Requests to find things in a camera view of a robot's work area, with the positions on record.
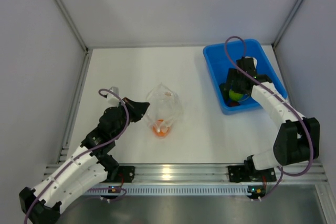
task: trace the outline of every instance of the plastic bag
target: plastic bag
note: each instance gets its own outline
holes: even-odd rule
[[[144,117],[148,127],[156,136],[166,137],[182,115],[179,96],[161,83],[148,93],[146,101],[151,104]]]

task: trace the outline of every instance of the blue plastic bin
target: blue plastic bin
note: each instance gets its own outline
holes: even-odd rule
[[[260,43],[254,39],[246,39],[246,56],[254,57],[258,60],[257,71],[258,74],[267,74],[274,83],[279,93],[286,98],[287,93],[281,84],[273,67],[269,63]],[[243,55],[243,44],[241,41],[229,42],[227,44],[228,52],[233,61],[240,59]],[[259,108],[260,105],[252,98],[240,103],[240,106],[228,107],[223,99],[219,85],[226,82],[226,76],[229,68],[234,68],[231,62],[227,59],[224,52],[224,44],[216,44],[206,46],[203,49],[203,54],[209,69],[209,73],[215,87],[215,91],[219,100],[221,110],[224,114],[230,115],[241,111],[247,111]]]

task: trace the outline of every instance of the tennis ball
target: tennis ball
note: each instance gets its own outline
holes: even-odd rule
[[[233,101],[238,102],[243,98],[243,96],[244,96],[243,94],[236,93],[232,89],[229,90],[229,97]]]

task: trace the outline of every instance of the white wall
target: white wall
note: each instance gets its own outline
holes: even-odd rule
[[[0,0],[0,216],[55,158],[83,52],[53,0]]]
[[[297,109],[321,124],[320,158],[336,195],[336,0],[305,0],[276,53]]]
[[[63,0],[91,47],[270,44],[295,0]]]

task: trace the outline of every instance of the white tabletop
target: white tabletop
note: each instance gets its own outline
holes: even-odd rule
[[[281,79],[271,46],[263,49]],[[144,101],[163,83],[176,92],[184,110],[170,134],[159,139],[144,121],[132,123],[111,151],[119,163],[241,163],[266,150],[277,130],[263,109],[224,115],[207,71],[203,47],[94,49],[83,89],[69,155],[109,107],[100,88]]]

